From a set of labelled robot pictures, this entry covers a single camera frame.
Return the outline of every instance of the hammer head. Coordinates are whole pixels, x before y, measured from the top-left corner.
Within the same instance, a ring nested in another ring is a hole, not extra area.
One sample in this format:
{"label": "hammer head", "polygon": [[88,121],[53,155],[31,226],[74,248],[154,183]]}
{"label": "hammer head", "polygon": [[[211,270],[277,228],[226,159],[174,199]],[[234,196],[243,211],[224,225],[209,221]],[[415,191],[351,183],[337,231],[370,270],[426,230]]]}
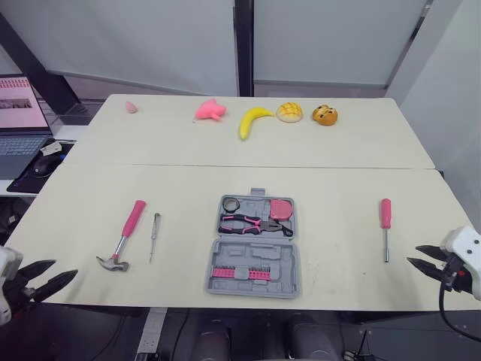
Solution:
{"label": "hammer head", "polygon": [[116,257],[111,257],[107,260],[104,260],[97,256],[98,263],[105,269],[109,271],[122,271],[125,272],[129,269],[129,264],[127,262],[119,262],[119,259]]}

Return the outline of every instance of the laptop screen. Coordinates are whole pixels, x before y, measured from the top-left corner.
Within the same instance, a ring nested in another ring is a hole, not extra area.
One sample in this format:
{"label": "laptop screen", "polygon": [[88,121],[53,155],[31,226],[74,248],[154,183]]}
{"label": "laptop screen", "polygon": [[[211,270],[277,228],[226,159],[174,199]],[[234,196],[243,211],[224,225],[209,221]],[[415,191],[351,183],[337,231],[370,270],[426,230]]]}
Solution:
{"label": "laptop screen", "polygon": [[0,77],[0,132],[49,131],[28,79],[22,75]]}

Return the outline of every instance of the black metal frame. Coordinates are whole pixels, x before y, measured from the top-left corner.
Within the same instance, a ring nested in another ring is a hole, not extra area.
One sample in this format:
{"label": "black metal frame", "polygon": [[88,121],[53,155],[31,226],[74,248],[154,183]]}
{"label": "black metal frame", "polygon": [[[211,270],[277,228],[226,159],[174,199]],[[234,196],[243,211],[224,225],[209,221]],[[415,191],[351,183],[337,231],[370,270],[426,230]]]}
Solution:
{"label": "black metal frame", "polygon": [[254,0],[235,0],[239,96],[254,96]]}
{"label": "black metal frame", "polygon": [[65,78],[47,72],[2,13],[0,13],[0,45],[56,114],[65,114],[80,103]]}

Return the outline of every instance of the white wall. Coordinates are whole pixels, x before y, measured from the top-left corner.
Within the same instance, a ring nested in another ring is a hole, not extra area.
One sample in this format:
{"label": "white wall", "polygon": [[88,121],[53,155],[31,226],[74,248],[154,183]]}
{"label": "white wall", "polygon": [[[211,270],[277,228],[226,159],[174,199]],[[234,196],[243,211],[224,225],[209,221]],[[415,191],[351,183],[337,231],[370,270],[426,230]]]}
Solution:
{"label": "white wall", "polygon": [[0,74],[19,74],[21,71],[0,45]]}
{"label": "white wall", "polygon": [[232,0],[1,0],[51,72],[171,89],[237,93]]}
{"label": "white wall", "polygon": [[254,80],[384,87],[425,3],[256,1]]}
{"label": "white wall", "polygon": [[[434,0],[433,10],[445,0]],[[401,110],[437,169],[481,231],[481,8],[462,0],[433,53],[405,98]],[[398,89],[397,81],[393,85]]]}

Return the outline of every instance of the laptop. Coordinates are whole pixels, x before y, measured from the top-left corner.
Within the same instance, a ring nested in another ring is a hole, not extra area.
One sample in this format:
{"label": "laptop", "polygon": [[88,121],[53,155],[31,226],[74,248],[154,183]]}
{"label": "laptop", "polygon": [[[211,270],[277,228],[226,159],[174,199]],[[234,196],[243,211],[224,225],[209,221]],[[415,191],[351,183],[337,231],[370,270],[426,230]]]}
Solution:
{"label": "laptop", "polygon": [[15,179],[52,138],[25,75],[0,75],[0,179]]}

